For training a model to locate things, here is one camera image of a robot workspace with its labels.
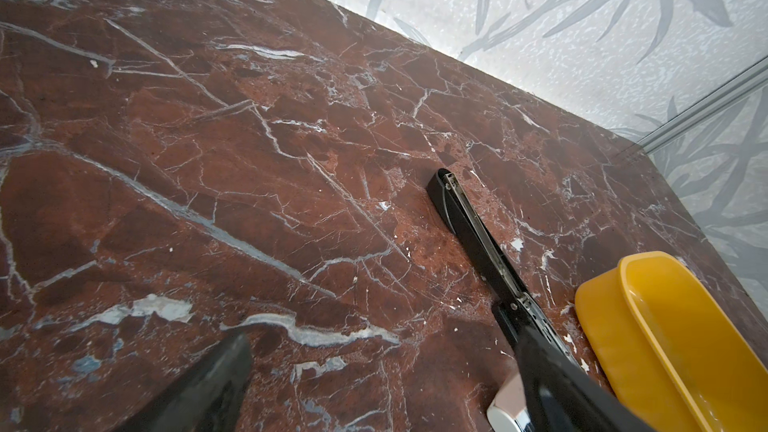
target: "yellow bowl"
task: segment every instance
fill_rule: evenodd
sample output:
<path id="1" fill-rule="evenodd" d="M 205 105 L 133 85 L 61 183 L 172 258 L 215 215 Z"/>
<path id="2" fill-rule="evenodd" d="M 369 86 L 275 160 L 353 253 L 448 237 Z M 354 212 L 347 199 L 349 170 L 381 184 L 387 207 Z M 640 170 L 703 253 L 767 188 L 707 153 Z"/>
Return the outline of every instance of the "yellow bowl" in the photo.
<path id="1" fill-rule="evenodd" d="M 768 430 L 768 370 L 676 258 L 624 257 L 583 283 L 575 305 L 617 398 L 651 427 Z"/>

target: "marble table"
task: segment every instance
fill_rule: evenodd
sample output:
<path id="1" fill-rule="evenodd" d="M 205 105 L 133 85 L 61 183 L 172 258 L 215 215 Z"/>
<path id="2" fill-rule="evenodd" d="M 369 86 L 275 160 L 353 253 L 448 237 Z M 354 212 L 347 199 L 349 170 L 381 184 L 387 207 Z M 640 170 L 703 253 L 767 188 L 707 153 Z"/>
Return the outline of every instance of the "marble table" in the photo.
<path id="1" fill-rule="evenodd" d="M 110 430 L 234 329 L 239 430 L 489 430 L 516 364 L 441 166 L 603 386 L 574 291 L 640 251 L 768 360 L 628 141 L 324 0 L 0 0 L 0 118 L 4 430 Z"/>

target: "wallpaper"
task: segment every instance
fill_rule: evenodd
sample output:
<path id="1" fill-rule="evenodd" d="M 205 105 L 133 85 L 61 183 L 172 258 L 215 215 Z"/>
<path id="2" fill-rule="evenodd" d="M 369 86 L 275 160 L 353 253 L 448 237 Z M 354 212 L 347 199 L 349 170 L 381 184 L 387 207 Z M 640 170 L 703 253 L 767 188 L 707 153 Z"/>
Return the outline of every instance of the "wallpaper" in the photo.
<path id="1" fill-rule="evenodd" d="M 768 55 L 768 0 L 330 0 L 630 136 Z"/>
<path id="2" fill-rule="evenodd" d="M 768 86 L 651 159 L 768 318 Z"/>

